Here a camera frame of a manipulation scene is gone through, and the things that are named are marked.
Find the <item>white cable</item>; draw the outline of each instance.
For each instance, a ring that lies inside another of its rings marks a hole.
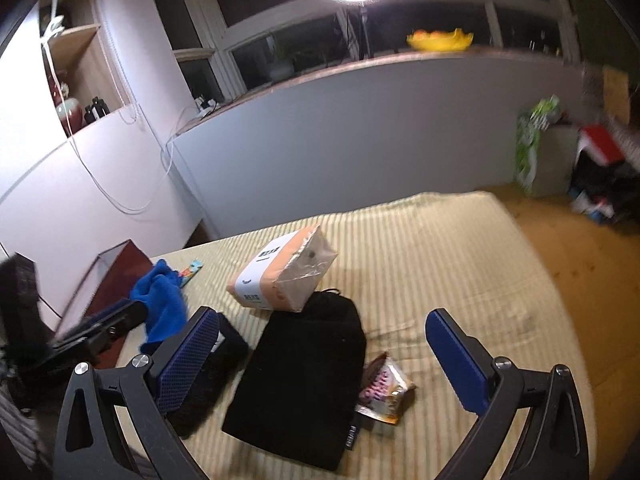
[[[45,54],[46,54],[46,57],[47,57],[47,62],[49,63],[51,76],[53,78],[54,83],[56,84],[56,89],[58,90],[58,93],[59,93],[60,97],[62,97],[62,88],[60,88],[60,82],[58,80],[58,76],[56,75],[56,70],[55,70],[55,67],[53,65],[53,60],[52,60],[52,57],[51,57],[51,50],[49,48],[49,39],[50,38],[44,37],[42,44],[44,46]],[[74,152],[76,153],[76,156],[78,157],[78,160],[80,161],[80,163],[82,164],[82,166],[84,167],[86,172],[89,174],[89,177],[91,177],[91,180],[94,181],[94,184],[98,188],[98,190],[100,190],[100,192],[111,203],[111,205],[113,205],[121,213],[124,213],[124,214],[127,214],[127,215],[135,215],[135,214],[142,213],[153,202],[153,200],[155,199],[156,195],[160,191],[160,188],[161,188],[162,184],[164,183],[164,180],[167,178],[167,176],[169,175],[169,172],[171,171],[171,168],[172,168],[173,163],[174,163],[174,144],[173,144],[174,137],[173,136],[170,137],[170,139],[164,144],[164,146],[161,147],[160,159],[161,159],[161,164],[164,166],[164,163],[162,161],[162,156],[164,155],[164,150],[166,149],[167,144],[169,142],[171,142],[171,146],[172,147],[171,147],[171,153],[170,153],[170,158],[169,158],[169,165],[168,165],[168,167],[166,169],[165,174],[162,176],[162,179],[160,180],[160,182],[158,184],[158,187],[156,188],[156,190],[152,194],[151,199],[149,199],[149,201],[144,206],[142,206],[140,208],[128,207],[128,206],[125,206],[124,204],[122,204],[121,202],[119,202],[113,196],[111,196],[107,192],[107,190],[105,190],[101,186],[100,182],[98,182],[98,180],[96,179],[94,174],[88,168],[87,164],[84,162],[84,160],[82,160],[82,156],[80,155],[80,151],[78,150],[78,146],[76,145],[76,140],[75,140],[74,136],[71,134],[71,124],[69,122],[69,116],[68,116],[66,107],[64,105],[64,101],[62,103],[62,107],[63,107],[63,110],[65,111],[66,126],[68,127],[68,132],[70,134],[69,138],[67,139],[67,141],[71,144]],[[146,123],[148,124],[149,129],[152,130],[151,124],[148,122],[148,120],[146,120]]]
[[[106,23],[105,20],[102,19],[102,16],[100,14],[100,12],[97,10],[97,6],[95,4],[95,0],[89,0],[89,6],[91,7],[91,16],[92,19],[94,20],[94,23],[101,23],[102,24],[102,30],[104,31],[104,35],[107,39],[107,42],[109,43],[109,46],[111,48],[112,52],[116,52],[116,49],[113,46],[113,38],[111,37],[111,33],[109,31],[109,27],[108,24]],[[98,44],[100,44],[100,50],[102,51],[102,56],[104,57],[104,62],[107,65],[107,70],[109,71],[109,75],[111,76],[111,81],[113,81],[113,86],[116,89],[116,93],[118,94],[118,97],[120,98],[120,102],[122,103],[122,107],[125,107],[127,104],[124,101],[124,98],[122,97],[122,94],[120,93],[120,88],[118,86],[118,84],[116,83],[116,78],[113,75],[113,70],[111,69],[111,63],[109,62],[109,57],[107,56],[107,53],[104,49],[104,45],[102,44],[102,41],[100,40],[100,35],[98,35]],[[122,65],[120,64],[120,59],[117,57],[116,55],[116,61],[120,67],[120,71],[119,71],[119,75],[121,80],[123,81],[123,84],[125,84],[128,89],[129,89],[129,95],[131,95],[131,86],[129,85],[129,81],[127,80],[126,76],[124,75],[124,70],[122,69]],[[132,117],[132,122],[127,123],[127,121],[124,119],[124,117],[122,116],[120,110],[118,110],[118,115],[120,116],[120,118],[122,119],[122,121],[125,124],[133,124],[138,120],[138,107],[135,107],[135,111],[136,114],[135,116]]]
[[[91,5],[91,9],[92,9],[92,17],[94,18],[94,20],[97,19],[97,10],[96,10],[96,5],[95,5],[95,1],[94,0],[90,0],[90,5]],[[53,29],[52,27],[50,28],[50,30],[47,30],[44,37],[42,38],[42,44],[43,47],[45,49],[45,53],[46,53],[46,57],[47,57],[47,62],[49,63],[49,69],[53,78],[53,81],[56,84],[56,89],[59,92],[60,97],[62,97],[62,88],[60,87],[60,82],[58,80],[58,76],[56,75],[56,70],[55,67],[53,65],[53,60],[51,57],[51,52],[50,52],[50,47],[49,47],[49,40],[50,38],[52,38],[54,35],[59,34],[61,31],[63,30],[63,28],[56,28]],[[111,39],[111,35],[110,32],[108,31],[108,27],[104,27],[104,31],[105,31],[105,35],[107,37],[107,40],[110,42],[110,46],[112,48],[112,51],[115,52],[115,50],[113,49],[113,41]],[[116,83],[115,77],[113,75],[113,71],[111,69],[111,65],[109,63],[109,58],[106,55],[105,49],[104,49],[104,45],[102,44],[100,40],[100,37],[98,37],[98,42],[100,43],[100,49],[102,51],[102,55],[104,56],[104,60],[105,63],[107,64],[107,68],[109,70],[109,74],[111,76],[111,80],[113,81],[113,85],[116,89],[116,92],[118,93],[118,97],[120,98],[120,101],[122,102],[123,107],[126,107],[126,102],[124,101],[122,94],[120,93],[120,89]],[[120,65],[120,72],[121,74],[124,76],[124,71],[122,70],[122,66]],[[124,76],[123,78],[125,81],[123,82],[123,84],[126,84],[129,87],[129,91],[130,91],[130,85],[129,85],[129,81],[126,80],[126,76]],[[122,119],[122,121],[125,124],[131,125],[134,124],[137,120],[138,120],[138,107],[140,106],[137,102],[133,102],[132,103],[134,108],[135,108],[135,116],[132,118],[132,122],[127,122],[124,117],[122,116],[122,114],[120,113],[120,110],[118,110],[118,115],[119,117]],[[156,134],[156,132],[154,131],[151,123],[149,122],[149,120],[146,118],[146,115],[144,113],[144,110],[142,109],[142,107],[140,107],[140,113],[142,114],[142,116],[145,118],[145,122],[147,124],[147,126],[149,127],[152,135],[156,138],[156,141],[158,142],[159,146],[160,146],[160,164],[164,167],[164,152],[166,151],[166,147],[169,143],[171,143],[171,152],[170,152],[170,156],[169,156],[169,164],[166,168],[166,171],[164,173],[164,175],[162,176],[162,178],[160,179],[160,182],[158,183],[158,187],[156,188],[156,190],[152,193],[151,195],[151,199],[148,200],[148,202],[139,208],[131,208],[128,206],[125,206],[124,204],[122,204],[121,202],[119,202],[117,199],[115,199],[113,196],[111,196],[107,190],[104,189],[103,186],[101,186],[101,184],[98,182],[98,180],[96,179],[96,177],[94,176],[94,174],[91,172],[91,170],[89,170],[88,166],[85,164],[84,160],[82,160],[82,156],[80,155],[80,151],[78,150],[78,146],[76,145],[76,140],[74,138],[74,136],[71,134],[71,125],[69,122],[69,117],[68,117],[68,110],[66,110],[66,106],[64,105],[64,100],[62,103],[62,107],[63,110],[65,111],[65,120],[66,120],[66,126],[68,127],[68,132],[69,132],[69,137],[67,139],[67,141],[69,143],[71,143],[72,149],[74,150],[76,156],[78,157],[78,160],[80,161],[80,163],[82,164],[82,166],[84,167],[84,169],[86,170],[86,172],[89,174],[89,177],[91,178],[91,180],[94,182],[95,186],[98,188],[98,190],[100,190],[100,192],[104,195],[104,197],[111,203],[111,205],[113,205],[117,210],[119,210],[121,213],[127,214],[127,215],[136,215],[136,214],[140,214],[143,211],[146,210],[147,207],[149,207],[149,205],[151,205],[151,203],[153,202],[153,200],[156,198],[156,196],[158,195],[158,192],[160,191],[162,184],[164,183],[164,180],[168,177],[171,168],[174,164],[174,139],[175,139],[175,131],[177,130],[178,124],[180,123],[180,120],[182,119],[182,116],[184,114],[185,111],[187,111],[188,109],[192,108],[193,106],[189,106],[189,107],[185,107],[183,108],[183,110],[180,112],[180,115],[178,116],[178,119],[175,123],[174,129],[172,130],[173,133],[171,135],[171,137],[167,140],[167,142],[165,142],[164,144],[162,144],[162,142],[160,141],[158,134]]]

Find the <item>striped bedsheet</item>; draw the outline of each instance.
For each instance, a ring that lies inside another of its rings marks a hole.
[[[197,258],[204,268],[184,289],[190,313],[201,304],[223,312],[252,348],[268,313],[240,307],[225,283],[268,241],[320,222],[338,257],[319,288],[335,287],[358,307],[367,359],[389,351],[417,384],[415,403],[393,427],[362,430],[336,473],[294,463],[222,433],[241,374],[214,413],[185,445],[212,479],[431,479],[457,449],[475,416],[465,412],[424,338],[424,320],[444,307],[493,355],[521,368],[567,364],[578,387],[591,467],[596,432],[591,385],[572,322],[545,268],[491,194],[423,193],[358,211],[322,215],[167,254],[174,269]],[[136,353],[143,327],[124,345],[119,366]],[[526,413],[520,410],[487,478],[497,479],[514,449]],[[127,439],[142,450],[130,421]]]

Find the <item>black pouch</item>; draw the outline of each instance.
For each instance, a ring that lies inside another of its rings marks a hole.
[[[335,471],[347,442],[366,350],[356,306],[314,292],[302,312],[273,312],[222,431]]]

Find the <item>red vase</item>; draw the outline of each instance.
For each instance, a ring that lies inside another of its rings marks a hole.
[[[75,97],[70,97],[56,106],[56,112],[67,137],[72,136],[82,128],[82,107]],[[67,116],[69,117],[68,125],[66,124]]]

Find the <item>label on package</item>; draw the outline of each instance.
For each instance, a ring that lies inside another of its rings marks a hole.
[[[260,280],[264,271],[270,263],[280,253],[282,248],[296,235],[298,231],[293,231],[269,242],[238,276],[236,280],[236,294],[255,308],[272,310],[273,307],[267,302],[260,290]]]

